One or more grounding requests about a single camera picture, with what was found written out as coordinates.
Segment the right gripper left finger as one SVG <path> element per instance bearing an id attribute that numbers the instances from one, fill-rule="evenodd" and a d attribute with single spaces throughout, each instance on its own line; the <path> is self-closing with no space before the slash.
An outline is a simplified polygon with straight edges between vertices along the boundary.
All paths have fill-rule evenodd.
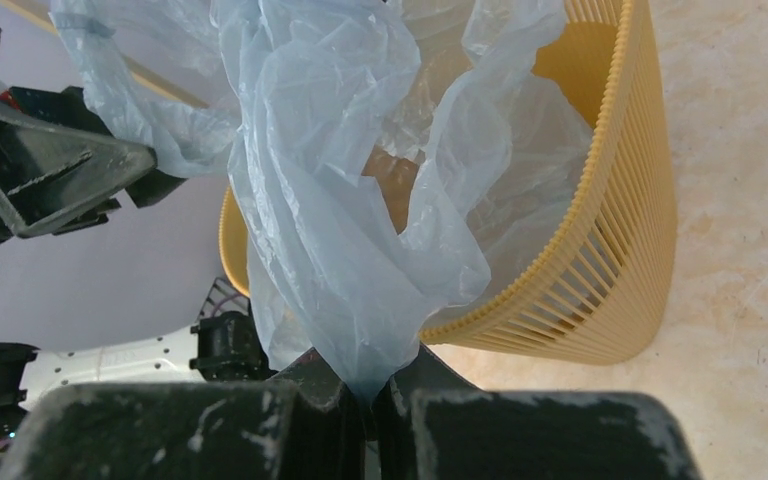
<path id="1" fill-rule="evenodd" d="M 360 479 L 364 451 L 351 392 L 308 351 L 265 381 L 55 390 L 0 479 Z"/>

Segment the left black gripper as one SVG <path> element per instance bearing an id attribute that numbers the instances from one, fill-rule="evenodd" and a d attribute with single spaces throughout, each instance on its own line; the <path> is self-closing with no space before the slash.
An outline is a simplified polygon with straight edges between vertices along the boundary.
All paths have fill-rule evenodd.
<path id="1" fill-rule="evenodd" d="M 0 245 L 104 224 L 120 191 L 144 208 L 181 185 L 158 170 L 152 148 L 115 138 L 82 92 L 0 93 Z"/>

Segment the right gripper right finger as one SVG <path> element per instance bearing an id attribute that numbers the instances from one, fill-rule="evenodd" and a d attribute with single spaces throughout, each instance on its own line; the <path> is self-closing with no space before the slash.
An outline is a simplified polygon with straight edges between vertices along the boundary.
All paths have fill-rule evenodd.
<path id="1" fill-rule="evenodd" d="M 428 348 L 373 403 L 385 479 L 699 479 L 657 399 L 607 391 L 485 391 Z"/>

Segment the yellow mesh trash bin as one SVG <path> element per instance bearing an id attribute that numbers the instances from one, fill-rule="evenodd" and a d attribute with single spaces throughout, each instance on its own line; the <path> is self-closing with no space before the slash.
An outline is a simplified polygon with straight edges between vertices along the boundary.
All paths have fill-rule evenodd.
<path id="1" fill-rule="evenodd" d="M 419 347 L 450 343 L 605 364 L 635 355 L 658 329 L 675 212 L 648 6 L 560 2 L 566 27 L 538 51 L 534 71 L 558 84 L 592 131 L 571 205 L 523 273 L 488 302 L 423 327 Z M 247 238 L 230 186 L 223 260 L 250 295 Z"/>

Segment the light blue plastic trash bag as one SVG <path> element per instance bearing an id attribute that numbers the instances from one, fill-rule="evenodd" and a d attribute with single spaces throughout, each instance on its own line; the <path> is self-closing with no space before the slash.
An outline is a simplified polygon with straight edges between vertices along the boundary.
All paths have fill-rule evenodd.
<path id="1" fill-rule="evenodd" d="M 195 1 L 219 62 L 208 84 L 123 53 L 208 101 L 137 84 L 86 106 L 161 171 L 226 172 L 248 238 L 270 365 L 316 349 L 371 400 L 419 331 L 488 302 L 567 213 L 592 131 L 534 71 L 560 1 Z"/>

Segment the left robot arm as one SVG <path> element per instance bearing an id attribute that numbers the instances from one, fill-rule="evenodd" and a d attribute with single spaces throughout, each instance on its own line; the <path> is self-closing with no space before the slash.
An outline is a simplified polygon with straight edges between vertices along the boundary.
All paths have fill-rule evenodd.
<path id="1" fill-rule="evenodd" d="M 0 245 L 105 224 L 117 193 L 147 207 L 179 185 L 151 148 L 116 139 L 78 88 L 0 89 Z M 245 296 L 217 279 L 196 322 L 169 334 L 70 352 L 0 342 L 0 460 L 25 416 L 60 387 L 264 378 L 250 313 Z"/>

